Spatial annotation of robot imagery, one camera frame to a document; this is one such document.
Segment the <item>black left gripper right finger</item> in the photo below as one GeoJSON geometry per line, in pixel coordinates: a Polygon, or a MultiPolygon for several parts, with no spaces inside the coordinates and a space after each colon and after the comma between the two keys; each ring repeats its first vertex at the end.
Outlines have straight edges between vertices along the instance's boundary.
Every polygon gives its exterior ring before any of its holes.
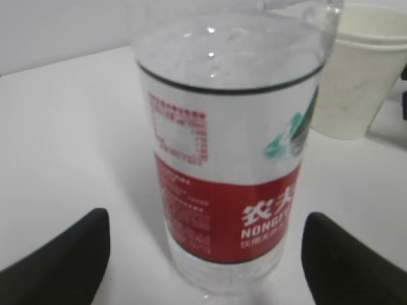
{"type": "Polygon", "coordinates": [[[305,221],[301,264],[316,304],[406,304],[406,272],[323,213],[305,221]]]}

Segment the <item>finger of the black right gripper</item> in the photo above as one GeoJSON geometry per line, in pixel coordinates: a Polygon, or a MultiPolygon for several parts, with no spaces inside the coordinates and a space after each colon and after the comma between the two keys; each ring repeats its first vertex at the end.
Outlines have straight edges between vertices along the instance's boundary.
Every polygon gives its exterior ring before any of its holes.
{"type": "MultiPolygon", "coordinates": [[[[401,80],[407,82],[407,65],[401,73],[401,80]]],[[[407,90],[403,92],[402,95],[402,110],[403,110],[403,120],[407,120],[407,90]]]]}

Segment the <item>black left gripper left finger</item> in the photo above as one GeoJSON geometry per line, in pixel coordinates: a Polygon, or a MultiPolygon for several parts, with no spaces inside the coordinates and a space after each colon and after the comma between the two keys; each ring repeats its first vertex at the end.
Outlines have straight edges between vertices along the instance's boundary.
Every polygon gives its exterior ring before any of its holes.
{"type": "Polygon", "coordinates": [[[110,253],[109,214],[95,208],[1,271],[1,304],[91,304],[110,253]]]}

